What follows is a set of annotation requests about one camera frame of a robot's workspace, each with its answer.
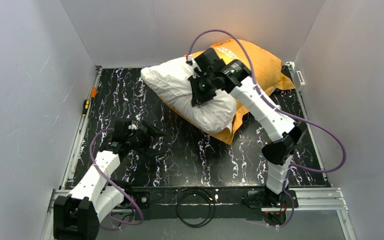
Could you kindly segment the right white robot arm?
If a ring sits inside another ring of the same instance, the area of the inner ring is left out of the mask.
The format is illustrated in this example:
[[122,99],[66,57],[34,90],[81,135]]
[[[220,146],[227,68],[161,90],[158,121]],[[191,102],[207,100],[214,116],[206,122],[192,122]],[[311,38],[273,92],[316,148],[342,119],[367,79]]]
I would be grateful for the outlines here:
[[265,187],[280,195],[287,186],[287,173],[292,154],[306,129],[303,122],[296,122],[280,113],[268,95],[253,82],[251,70],[240,60],[225,63],[213,48],[197,57],[188,55],[186,63],[192,67],[190,82],[192,107],[202,105],[225,91],[245,106],[269,136],[270,142],[262,148],[268,161]]

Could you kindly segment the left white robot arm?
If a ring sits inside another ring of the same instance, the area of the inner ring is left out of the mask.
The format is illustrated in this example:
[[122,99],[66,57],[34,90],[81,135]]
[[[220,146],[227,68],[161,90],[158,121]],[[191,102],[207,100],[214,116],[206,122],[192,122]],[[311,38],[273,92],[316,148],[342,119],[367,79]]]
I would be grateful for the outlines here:
[[101,222],[112,217],[115,207],[131,203],[139,215],[138,222],[119,220],[123,226],[140,225],[144,221],[141,207],[111,175],[130,152],[146,152],[155,139],[165,136],[162,130],[143,120],[115,122],[113,128],[99,131],[89,146],[91,167],[67,195],[59,195],[53,203],[53,238],[57,240],[94,240]]

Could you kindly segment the orange printed pillowcase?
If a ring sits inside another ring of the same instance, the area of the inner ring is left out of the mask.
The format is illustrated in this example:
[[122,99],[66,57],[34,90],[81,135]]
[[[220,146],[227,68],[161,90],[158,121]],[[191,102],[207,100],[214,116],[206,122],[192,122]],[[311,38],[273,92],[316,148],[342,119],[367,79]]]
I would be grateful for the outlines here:
[[[292,90],[292,80],[282,73],[282,60],[259,46],[241,40],[240,45],[234,39],[211,46],[226,64],[238,59],[247,68],[253,66],[257,83],[267,95],[276,89]],[[217,90],[216,96],[196,107],[192,106],[192,89],[188,78],[193,69],[181,56],[141,71],[146,85],[173,111],[189,123],[215,139],[231,145],[235,132],[243,124],[243,116],[248,109],[238,100]]]

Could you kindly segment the white pillow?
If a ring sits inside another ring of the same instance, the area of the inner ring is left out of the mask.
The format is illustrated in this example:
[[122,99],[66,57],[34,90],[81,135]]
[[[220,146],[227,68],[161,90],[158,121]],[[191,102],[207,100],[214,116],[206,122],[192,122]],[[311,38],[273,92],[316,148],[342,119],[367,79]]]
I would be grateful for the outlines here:
[[193,107],[193,92],[188,80],[193,74],[193,68],[186,63],[184,57],[145,67],[140,74],[146,85],[164,103],[200,130],[207,134],[218,134],[224,130],[232,132],[236,100],[225,91],[217,90],[212,100]]

